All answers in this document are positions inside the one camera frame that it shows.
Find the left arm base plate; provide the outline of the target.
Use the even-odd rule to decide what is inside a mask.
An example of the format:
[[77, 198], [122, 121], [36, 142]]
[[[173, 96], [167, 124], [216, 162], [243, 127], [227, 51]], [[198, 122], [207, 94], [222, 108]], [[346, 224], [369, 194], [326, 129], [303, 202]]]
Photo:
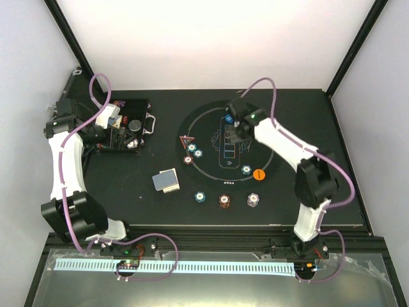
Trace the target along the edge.
[[114, 258], [151, 257], [155, 254], [156, 246], [157, 238], [147, 237], [129, 245], [106, 245], [106, 247], [100, 248], [100, 255]]

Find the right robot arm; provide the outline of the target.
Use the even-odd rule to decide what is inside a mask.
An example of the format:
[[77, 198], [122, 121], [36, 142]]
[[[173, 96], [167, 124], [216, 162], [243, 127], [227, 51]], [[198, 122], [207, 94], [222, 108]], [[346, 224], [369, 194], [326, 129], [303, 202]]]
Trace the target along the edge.
[[228, 103], [233, 119], [228, 137], [233, 143], [253, 139], [269, 147], [295, 172], [295, 195], [300, 202], [297, 221], [290, 239], [291, 252], [304, 258], [314, 249], [320, 224], [339, 185], [329, 163], [317, 154], [315, 146], [285, 129], [264, 109], [252, 111], [242, 98]]

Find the teal poker chip stack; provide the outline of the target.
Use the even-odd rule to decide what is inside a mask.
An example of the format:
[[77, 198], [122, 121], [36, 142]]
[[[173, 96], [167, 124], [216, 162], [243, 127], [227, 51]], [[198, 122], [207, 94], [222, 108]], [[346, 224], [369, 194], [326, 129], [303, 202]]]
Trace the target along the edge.
[[198, 202], [198, 203], [202, 203], [206, 200], [206, 195], [204, 192], [198, 191], [195, 195], [194, 195], [194, 199]]

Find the blue round blind button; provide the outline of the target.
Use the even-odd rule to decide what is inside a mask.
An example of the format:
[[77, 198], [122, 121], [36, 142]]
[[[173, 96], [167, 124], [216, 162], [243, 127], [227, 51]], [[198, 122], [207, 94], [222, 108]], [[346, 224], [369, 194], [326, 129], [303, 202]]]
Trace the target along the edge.
[[231, 117], [231, 115], [229, 115], [229, 114], [227, 114], [225, 117], [224, 117], [224, 119], [225, 119], [225, 121], [227, 122], [227, 123], [233, 123], [234, 122], [234, 119]]

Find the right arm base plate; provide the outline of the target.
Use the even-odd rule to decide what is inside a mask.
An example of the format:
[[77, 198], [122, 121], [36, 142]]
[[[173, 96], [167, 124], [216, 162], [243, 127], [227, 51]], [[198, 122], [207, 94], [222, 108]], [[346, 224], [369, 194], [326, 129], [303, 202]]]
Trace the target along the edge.
[[302, 242], [295, 237], [274, 237], [270, 239], [270, 249], [273, 256], [283, 258], [306, 259], [317, 256], [315, 249], [323, 251], [325, 243], [321, 238]]

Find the orange round blind button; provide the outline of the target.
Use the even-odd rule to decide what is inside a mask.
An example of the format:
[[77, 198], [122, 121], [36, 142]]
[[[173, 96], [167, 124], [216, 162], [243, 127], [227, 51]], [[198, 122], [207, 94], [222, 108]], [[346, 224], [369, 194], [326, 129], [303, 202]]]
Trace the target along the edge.
[[262, 181], [266, 178], [266, 173], [263, 169], [255, 169], [252, 176], [255, 180]]

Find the red triangular all-in button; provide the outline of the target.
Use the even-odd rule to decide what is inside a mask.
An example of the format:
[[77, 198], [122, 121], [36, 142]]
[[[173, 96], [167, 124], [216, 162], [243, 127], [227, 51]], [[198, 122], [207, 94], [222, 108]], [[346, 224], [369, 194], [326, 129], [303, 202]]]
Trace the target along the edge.
[[183, 145], [184, 149], [187, 149], [187, 147], [195, 140], [195, 137], [191, 136], [180, 136], [180, 141]]

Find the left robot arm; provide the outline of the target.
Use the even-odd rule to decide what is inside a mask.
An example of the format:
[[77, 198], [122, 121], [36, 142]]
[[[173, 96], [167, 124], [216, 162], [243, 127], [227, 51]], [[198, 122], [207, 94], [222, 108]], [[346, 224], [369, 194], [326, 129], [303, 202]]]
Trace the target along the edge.
[[103, 206], [87, 192], [82, 165], [85, 147], [103, 143], [107, 129], [120, 118], [115, 104], [101, 106], [86, 118], [85, 107], [76, 100], [56, 102], [54, 117], [43, 131], [52, 151], [53, 186], [41, 214], [65, 243], [78, 246], [80, 240], [115, 241], [114, 247], [122, 255], [131, 255], [137, 239], [128, 233], [126, 222], [108, 218]]

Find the red-brown poker chip stack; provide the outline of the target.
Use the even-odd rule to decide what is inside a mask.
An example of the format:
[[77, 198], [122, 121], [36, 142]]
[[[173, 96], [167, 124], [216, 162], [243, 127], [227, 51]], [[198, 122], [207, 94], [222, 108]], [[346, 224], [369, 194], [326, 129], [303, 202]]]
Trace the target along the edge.
[[230, 201], [230, 197], [228, 195], [226, 195], [226, 194], [220, 195], [219, 204], [220, 204], [220, 206], [222, 208], [224, 208], [224, 209], [228, 208], [230, 206], [230, 203], [231, 203], [231, 201]]

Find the red poker chip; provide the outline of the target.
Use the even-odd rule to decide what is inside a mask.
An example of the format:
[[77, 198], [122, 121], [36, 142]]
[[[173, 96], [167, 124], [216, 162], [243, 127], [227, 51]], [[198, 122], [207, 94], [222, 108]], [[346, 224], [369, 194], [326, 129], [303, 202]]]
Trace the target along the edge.
[[185, 157], [183, 158], [183, 162], [184, 162], [185, 164], [192, 164], [193, 158], [192, 158], [191, 156], [187, 155], [187, 156], [185, 156]]

